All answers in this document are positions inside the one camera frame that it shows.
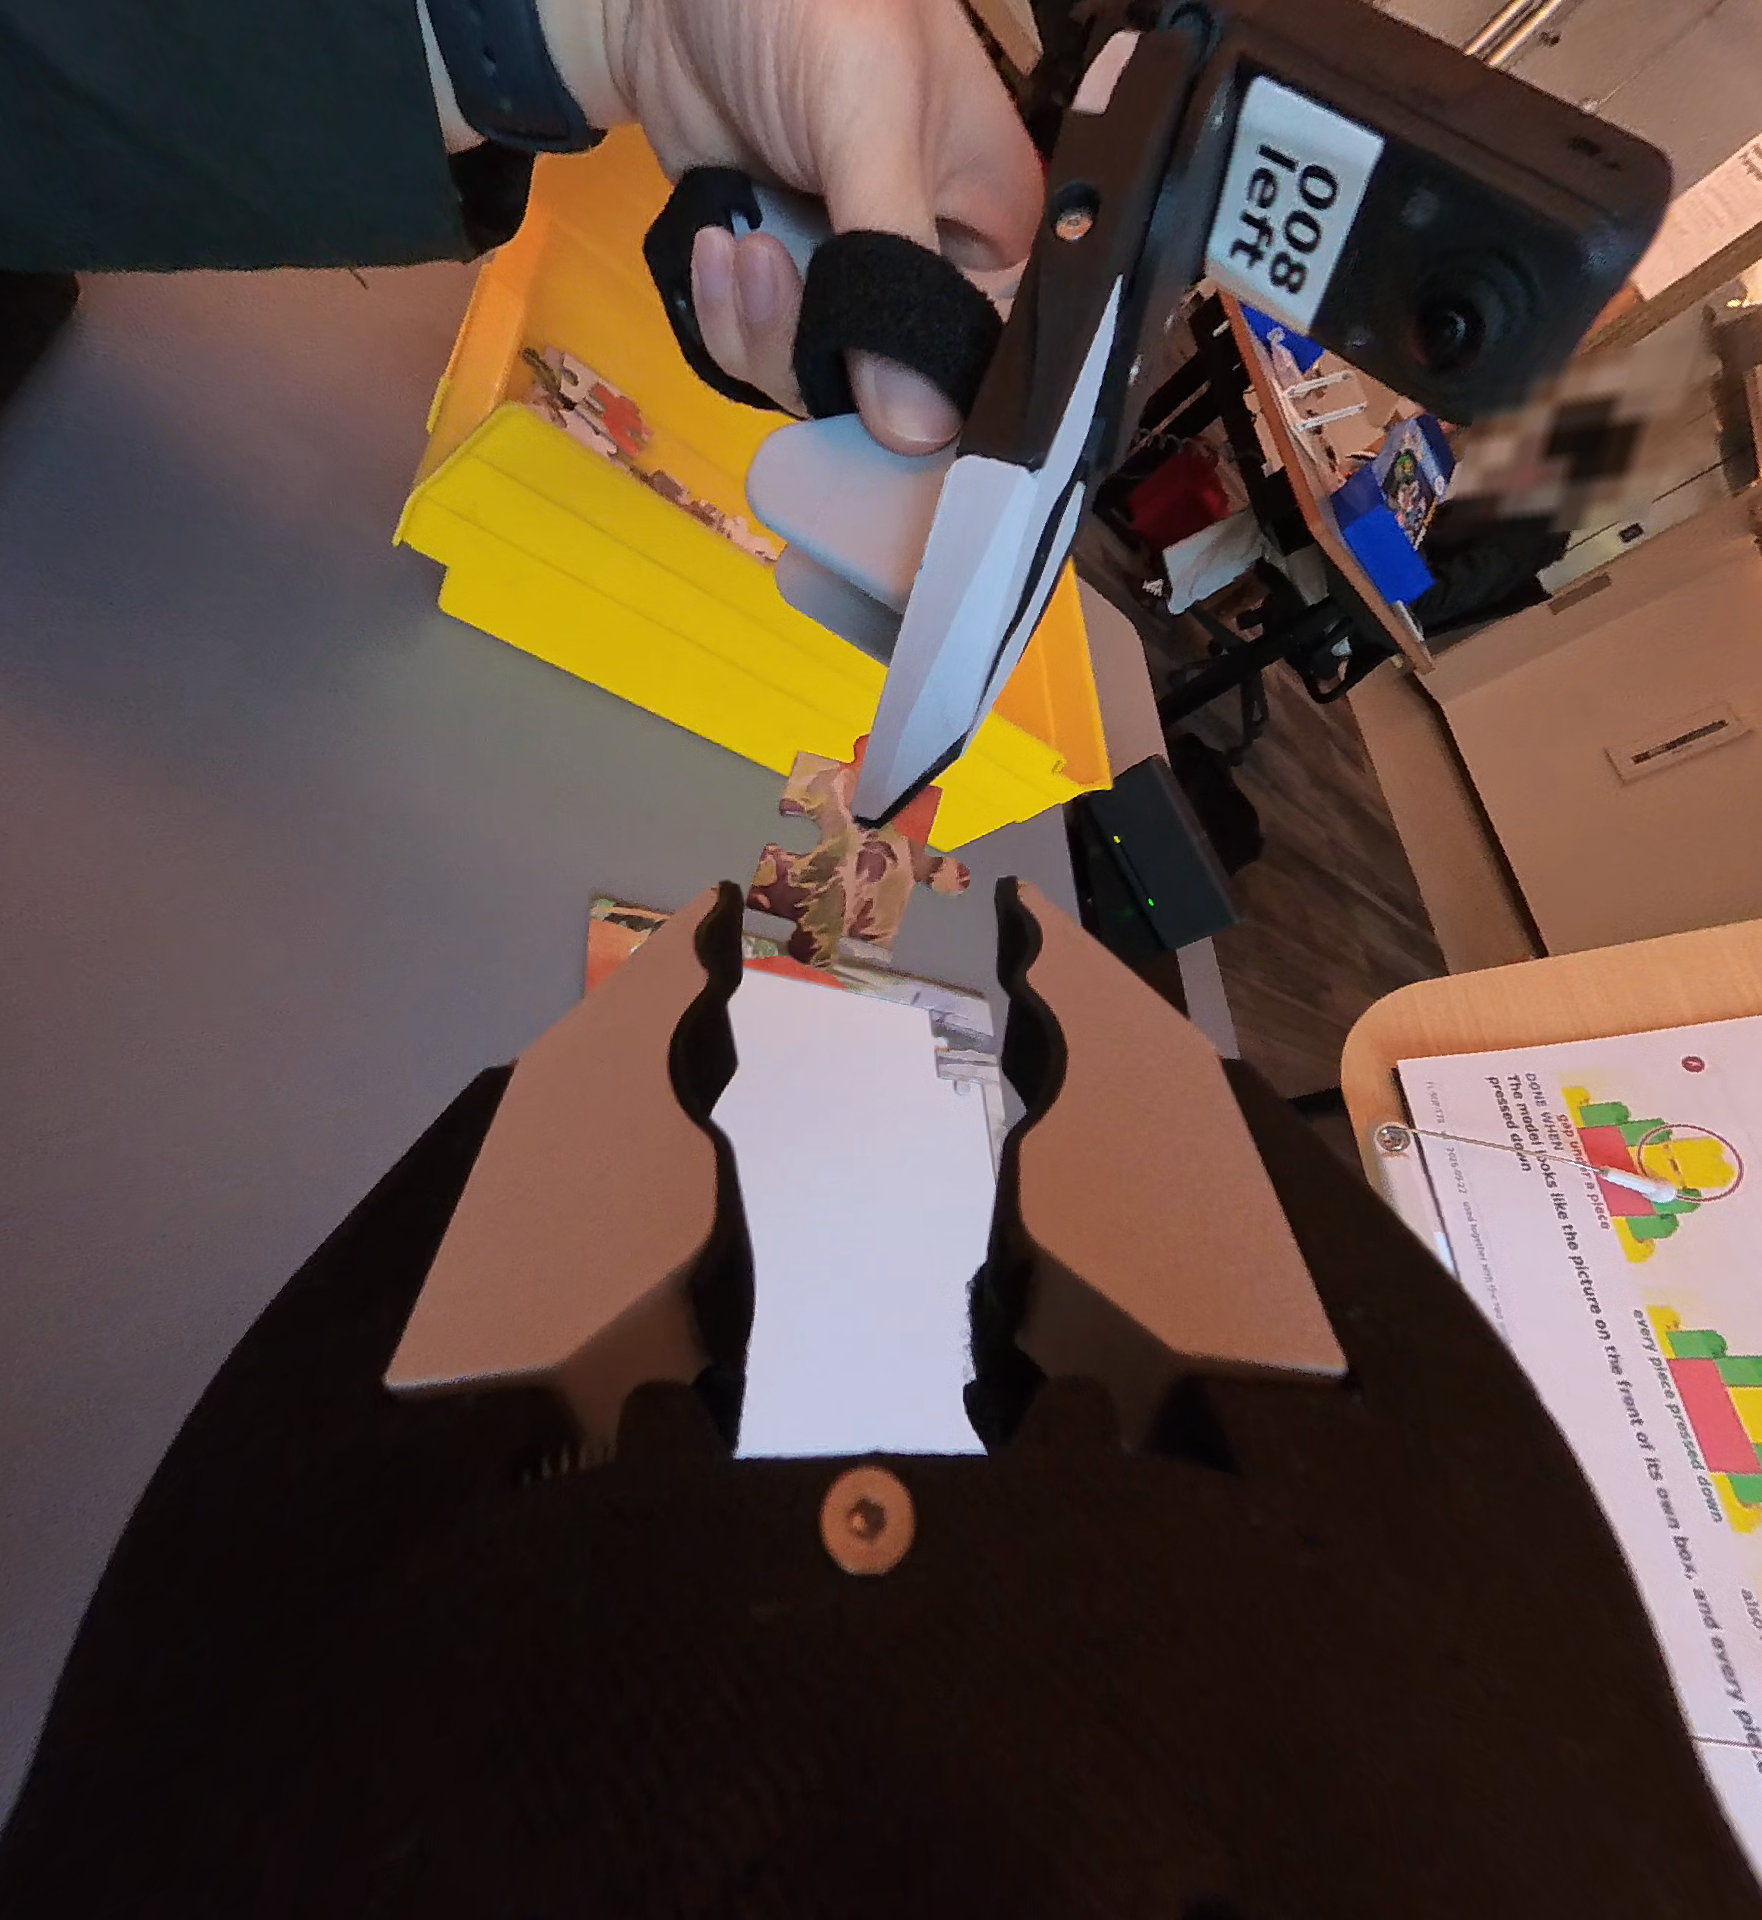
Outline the black wristband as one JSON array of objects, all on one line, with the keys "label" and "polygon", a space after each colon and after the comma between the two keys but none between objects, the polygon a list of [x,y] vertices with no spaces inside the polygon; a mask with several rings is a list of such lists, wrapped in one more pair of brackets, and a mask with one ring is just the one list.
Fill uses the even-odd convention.
[{"label": "black wristband", "polygon": [[468,131],[525,154],[604,140],[558,67],[538,2],[422,2],[419,13]]}]

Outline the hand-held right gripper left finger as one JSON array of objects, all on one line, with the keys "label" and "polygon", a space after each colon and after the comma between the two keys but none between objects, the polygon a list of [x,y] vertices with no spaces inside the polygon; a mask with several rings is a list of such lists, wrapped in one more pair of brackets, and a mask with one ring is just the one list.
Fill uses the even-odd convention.
[{"label": "hand-held right gripper left finger", "polygon": [[515,1061],[388,1360],[399,1397],[537,1387],[585,1451],[687,1386],[741,1445],[755,1269],[716,1109],[741,1054],[744,891],[660,923]]}]

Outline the grey desk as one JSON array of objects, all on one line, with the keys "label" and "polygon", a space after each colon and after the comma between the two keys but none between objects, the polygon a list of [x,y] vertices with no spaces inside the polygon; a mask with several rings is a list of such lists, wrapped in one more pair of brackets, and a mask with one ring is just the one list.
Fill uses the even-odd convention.
[{"label": "grey desk", "polygon": [[475,267],[96,276],[0,420],[0,1825],[276,1290],[783,774],[394,544]]}]

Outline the red bag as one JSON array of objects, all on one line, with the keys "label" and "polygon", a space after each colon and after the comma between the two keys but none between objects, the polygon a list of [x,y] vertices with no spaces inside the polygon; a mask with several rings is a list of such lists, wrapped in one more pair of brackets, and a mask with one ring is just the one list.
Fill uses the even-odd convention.
[{"label": "red bag", "polygon": [[1132,486],[1124,505],[1135,538],[1160,553],[1241,512],[1209,444],[1183,444]]}]

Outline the yellow bin with puzzle pieces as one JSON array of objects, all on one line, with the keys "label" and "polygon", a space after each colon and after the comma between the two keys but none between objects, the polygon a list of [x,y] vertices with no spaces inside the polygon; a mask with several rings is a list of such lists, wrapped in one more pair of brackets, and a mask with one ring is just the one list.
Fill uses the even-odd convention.
[{"label": "yellow bin with puzzle pieces", "polygon": [[750,556],[537,411],[528,351],[573,353],[648,431],[646,470],[749,513],[777,417],[714,393],[662,311],[644,235],[671,181],[642,131],[538,156],[515,237],[480,267],[394,538],[445,570],[439,603],[531,656],[777,774],[846,759],[885,663],[790,608]]}]

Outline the pile of puzzle pieces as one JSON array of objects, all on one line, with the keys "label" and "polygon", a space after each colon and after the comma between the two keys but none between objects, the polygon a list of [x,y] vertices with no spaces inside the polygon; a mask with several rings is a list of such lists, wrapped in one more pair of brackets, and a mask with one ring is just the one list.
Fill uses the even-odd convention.
[{"label": "pile of puzzle pieces", "polygon": [[721,500],[690,488],[687,473],[668,457],[672,444],[654,431],[627,389],[567,347],[525,345],[519,359],[531,373],[531,388],[522,398],[526,409],[755,561],[777,564],[783,544],[749,513],[733,512]]}]

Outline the beige cabinet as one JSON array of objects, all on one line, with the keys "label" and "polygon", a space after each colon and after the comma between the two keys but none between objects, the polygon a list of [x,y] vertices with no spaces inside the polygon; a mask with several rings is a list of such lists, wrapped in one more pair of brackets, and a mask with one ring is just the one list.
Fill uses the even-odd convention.
[{"label": "beige cabinet", "polygon": [[1762,918],[1762,547],[1740,501],[1350,705],[1450,971]]}]

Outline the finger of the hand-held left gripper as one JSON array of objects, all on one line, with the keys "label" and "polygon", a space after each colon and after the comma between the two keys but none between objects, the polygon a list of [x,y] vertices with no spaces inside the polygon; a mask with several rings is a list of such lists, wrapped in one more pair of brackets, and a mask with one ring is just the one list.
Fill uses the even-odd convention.
[{"label": "finger of the hand-held left gripper", "polygon": [[1038,501],[1034,468],[965,453],[948,472],[856,780],[858,822],[893,822],[975,738]]},{"label": "finger of the hand-held left gripper", "polygon": [[[1055,595],[1073,540],[1080,526],[1087,501],[1087,447],[1098,420],[1102,388],[1108,376],[1111,353],[1118,328],[1121,298],[1123,282],[1114,279],[1108,283],[1108,299],[1102,306],[1101,319],[1074,364],[1074,379],[1067,389],[1055,434],[1044,446],[1043,461],[1038,468],[1033,468],[1041,473],[1041,500],[1030,522],[1034,553],[1027,567],[1025,581],[1015,590],[1013,613],[997,652],[995,666],[991,667],[991,678],[972,739],[982,730],[991,710],[1006,690],[1016,666],[1022,661],[1030,637],[1038,627],[1038,617],[1043,611],[1046,611],[1046,605]],[[982,455],[995,460],[995,455],[975,449],[961,453],[957,461],[965,455]],[[997,457],[997,461],[1025,468],[1025,463],[1004,457]]]}]

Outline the white paper sign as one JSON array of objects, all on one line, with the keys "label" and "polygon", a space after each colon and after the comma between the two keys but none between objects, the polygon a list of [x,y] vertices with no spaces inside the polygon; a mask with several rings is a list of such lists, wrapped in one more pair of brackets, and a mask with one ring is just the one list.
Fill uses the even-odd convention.
[{"label": "white paper sign", "polygon": [[1762,130],[1685,187],[1643,254],[1632,286],[1652,302],[1762,224]]}]

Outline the person's left hand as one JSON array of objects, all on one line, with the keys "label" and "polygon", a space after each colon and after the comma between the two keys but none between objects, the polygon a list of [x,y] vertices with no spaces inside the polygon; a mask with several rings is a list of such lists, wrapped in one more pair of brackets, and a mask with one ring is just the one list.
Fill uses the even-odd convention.
[{"label": "person's left hand", "polygon": [[[722,165],[824,204],[833,231],[893,231],[967,270],[1027,259],[1043,164],[961,4],[538,4],[550,54],[598,130],[637,123],[662,171]],[[705,229],[692,306],[719,368],[799,414],[802,276],[766,231]],[[860,417],[932,453],[962,414],[910,368],[853,351]]]}]

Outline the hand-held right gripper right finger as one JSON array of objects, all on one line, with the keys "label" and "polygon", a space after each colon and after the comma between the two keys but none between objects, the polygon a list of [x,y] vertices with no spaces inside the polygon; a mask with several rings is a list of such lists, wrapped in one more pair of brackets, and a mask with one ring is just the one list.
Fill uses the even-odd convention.
[{"label": "hand-held right gripper right finger", "polygon": [[1204,1382],[1347,1379],[1221,1049],[1036,884],[999,879],[995,911],[1021,1111],[968,1290],[979,1439],[1090,1379],[1124,1448],[1204,1453]]}]

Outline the puzzle frame board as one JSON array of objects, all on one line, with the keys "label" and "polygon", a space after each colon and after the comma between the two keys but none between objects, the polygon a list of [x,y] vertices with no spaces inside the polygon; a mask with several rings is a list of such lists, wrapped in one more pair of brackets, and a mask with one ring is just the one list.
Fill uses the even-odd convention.
[{"label": "puzzle frame board", "polygon": [[965,985],[799,964],[749,916],[719,1105],[755,1259],[744,1457],[982,1451],[965,1407],[1002,1085],[938,1079],[928,1010]]}]

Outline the black device with green lights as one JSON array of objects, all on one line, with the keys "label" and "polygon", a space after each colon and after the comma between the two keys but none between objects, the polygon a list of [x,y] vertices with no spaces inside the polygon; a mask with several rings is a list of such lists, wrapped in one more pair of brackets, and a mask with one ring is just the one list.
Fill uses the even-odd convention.
[{"label": "black device with green lights", "polygon": [[1064,809],[1087,932],[1140,969],[1241,923],[1230,874],[1156,752]]}]

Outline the person's left forearm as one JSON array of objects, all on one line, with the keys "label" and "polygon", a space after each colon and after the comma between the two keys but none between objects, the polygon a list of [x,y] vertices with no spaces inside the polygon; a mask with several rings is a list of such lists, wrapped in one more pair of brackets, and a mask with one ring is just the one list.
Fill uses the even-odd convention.
[{"label": "person's left forearm", "polygon": [[0,271],[407,267],[522,226],[409,2],[0,2]]}]

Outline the brown floral puzzle piece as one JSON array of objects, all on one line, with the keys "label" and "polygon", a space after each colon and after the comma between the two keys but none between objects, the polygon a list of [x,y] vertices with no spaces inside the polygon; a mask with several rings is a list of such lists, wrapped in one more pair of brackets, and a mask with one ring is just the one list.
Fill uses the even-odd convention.
[{"label": "brown floral puzzle piece", "polygon": [[853,813],[868,735],[854,741],[854,759],[814,752],[794,756],[778,811],[812,824],[819,839],[805,851],[766,844],[744,906],[789,921],[789,958],[829,969],[854,944],[890,954],[916,887],[961,898],[970,869],[932,851],[931,837],[943,789],[928,786],[893,822],[865,828]]}]

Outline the large blue box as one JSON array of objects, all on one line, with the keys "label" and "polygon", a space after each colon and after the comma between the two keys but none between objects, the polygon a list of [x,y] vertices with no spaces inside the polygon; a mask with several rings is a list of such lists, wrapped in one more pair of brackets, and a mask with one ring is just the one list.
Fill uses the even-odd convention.
[{"label": "large blue box", "polygon": [[1423,409],[1396,420],[1380,447],[1331,494],[1348,550],[1386,601],[1410,605],[1434,586],[1423,544],[1454,473],[1445,421]]}]

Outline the printed instruction sheet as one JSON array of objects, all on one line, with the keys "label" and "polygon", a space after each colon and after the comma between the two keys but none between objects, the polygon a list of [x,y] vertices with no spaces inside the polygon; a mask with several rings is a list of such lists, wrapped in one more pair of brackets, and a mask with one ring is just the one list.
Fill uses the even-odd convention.
[{"label": "printed instruction sheet", "polygon": [[1380,1158],[1580,1459],[1762,1882],[1762,1016],[1396,1064]]}]

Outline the instruction sheet on stand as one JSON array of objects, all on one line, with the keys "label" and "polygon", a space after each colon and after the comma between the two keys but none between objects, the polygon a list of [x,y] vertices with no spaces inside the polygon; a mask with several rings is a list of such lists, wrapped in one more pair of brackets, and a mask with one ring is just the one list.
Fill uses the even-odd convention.
[{"label": "instruction sheet on stand", "polygon": [[[1400,1061],[1755,1016],[1762,919],[1404,988],[1348,1037],[1342,1091],[1374,1188],[1460,1282],[1380,1164],[1403,1158],[1414,1137]],[[1544,1809],[1511,1818],[1514,1833],[1541,1828],[1542,1837],[1518,1837],[1514,1875],[1568,1868],[1572,1890],[1546,1898],[1554,1916],[1762,1916],[1757,1864],[1711,1783],[1614,1525],[1509,1340],[1460,1286],[1550,1420],[1548,1487],[1492,1495],[1516,1571],[1494,1584],[1500,1612],[1468,1628],[1471,1650],[1503,1666],[1518,1708],[1544,1723],[1544,1758],[1529,1768]]]}]

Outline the lavender stone-pattern puzzle piece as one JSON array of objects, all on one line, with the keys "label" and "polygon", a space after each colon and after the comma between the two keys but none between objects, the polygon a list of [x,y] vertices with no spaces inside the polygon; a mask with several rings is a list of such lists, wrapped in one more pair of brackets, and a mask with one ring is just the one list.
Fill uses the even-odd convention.
[{"label": "lavender stone-pattern puzzle piece", "polygon": [[936,1078],[943,1084],[980,1088],[982,1096],[999,1096],[1002,1078],[991,1001],[962,994],[932,1003],[927,1017]]}]

